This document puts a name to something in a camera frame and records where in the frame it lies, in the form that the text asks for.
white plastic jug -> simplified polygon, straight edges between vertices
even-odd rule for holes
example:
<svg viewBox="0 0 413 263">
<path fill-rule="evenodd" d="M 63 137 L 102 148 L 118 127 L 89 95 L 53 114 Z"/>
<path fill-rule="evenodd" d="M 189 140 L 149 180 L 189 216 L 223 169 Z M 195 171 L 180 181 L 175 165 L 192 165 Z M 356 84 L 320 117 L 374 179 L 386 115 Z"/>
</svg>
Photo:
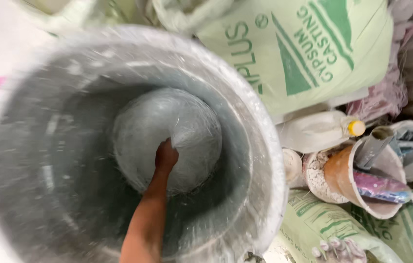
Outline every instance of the white plastic jug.
<svg viewBox="0 0 413 263">
<path fill-rule="evenodd" d="M 360 136 L 364 122 L 341 111 L 325 111 L 299 117 L 278 126 L 281 146 L 302 153 L 318 152 Z"/>
</svg>

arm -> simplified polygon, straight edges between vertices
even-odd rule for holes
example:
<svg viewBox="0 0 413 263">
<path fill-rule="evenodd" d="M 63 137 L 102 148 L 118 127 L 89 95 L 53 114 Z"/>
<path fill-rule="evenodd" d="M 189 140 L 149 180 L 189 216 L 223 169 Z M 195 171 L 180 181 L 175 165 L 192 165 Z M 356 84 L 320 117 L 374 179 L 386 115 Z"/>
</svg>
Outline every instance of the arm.
<svg viewBox="0 0 413 263">
<path fill-rule="evenodd" d="M 168 176 L 179 158 L 171 140 L 163 141 L 156 151 L 155 174 L 137 206 L 122 244 L 121 263 L 157 263 L 161 260 L 166 187 Z"/>
</svg>

gray container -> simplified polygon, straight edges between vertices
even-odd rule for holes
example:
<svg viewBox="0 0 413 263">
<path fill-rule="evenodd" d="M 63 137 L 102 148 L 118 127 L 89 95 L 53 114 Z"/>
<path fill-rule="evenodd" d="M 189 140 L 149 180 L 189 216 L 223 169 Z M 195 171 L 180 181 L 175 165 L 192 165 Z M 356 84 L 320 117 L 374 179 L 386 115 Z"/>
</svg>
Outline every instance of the gray container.
<svg viewBox="0 0 413 263">
<path fill-rule="evenodd" d="M 163 260 L 241 262 L 267 249 L 287 187 L 265 107 L 235 69 L 200 45 L 128 26 L 65 39 L 0 87 L 2 263 L 118 262 L 141 197 L 113 157 L 114 117 L 165 86 L 216 112 L 223 150 L 205 185 L 168 201 Z"/>
</svg>

hand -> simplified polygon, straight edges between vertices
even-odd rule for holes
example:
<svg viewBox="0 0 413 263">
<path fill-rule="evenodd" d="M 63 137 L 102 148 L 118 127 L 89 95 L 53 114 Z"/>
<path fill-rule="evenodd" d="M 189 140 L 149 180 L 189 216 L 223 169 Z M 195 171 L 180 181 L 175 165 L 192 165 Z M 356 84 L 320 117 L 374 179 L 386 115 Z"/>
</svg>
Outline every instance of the hand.
<svg viewBox="0 0 413 263">
<path fill-rule="evenodd" d="M 350 238 L 345 238 L 344 241 L 336 237 L 330 238 L 330 242 L 322 240 L 320 248 L 325 251 L 325 256 L 318 248 L 312 248 L 317 263 L 367 263 L 364 250 Z"/>
<path fill-rule="evenodd" d="M 171 138 L 163 141 L 156 151 L 156 169 L 171 171 L 179 159 L 179 153 L 171 146 Z"/>
</svg>

plaster dust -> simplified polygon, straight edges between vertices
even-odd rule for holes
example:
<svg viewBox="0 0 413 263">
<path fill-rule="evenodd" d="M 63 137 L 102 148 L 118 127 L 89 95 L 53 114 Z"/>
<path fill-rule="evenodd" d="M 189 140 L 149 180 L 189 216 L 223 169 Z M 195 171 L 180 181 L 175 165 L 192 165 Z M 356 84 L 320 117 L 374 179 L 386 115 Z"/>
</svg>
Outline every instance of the plaster dust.
<svg viewBox="0 0 413 263">
<path fill-rule="evenodd" d="M 336 152 L 338 151 L 330 150 L 326 152 L 306 154 L 304 156 L 303 172 L 310 191 L 316 197 L 327 203 L 342 204 L 349 202 L 349 200 L 330 190 L 325 181 L 325 173 L 323 171 L 326 161 L 328 161 L 329 157 Z"/>
</svg>

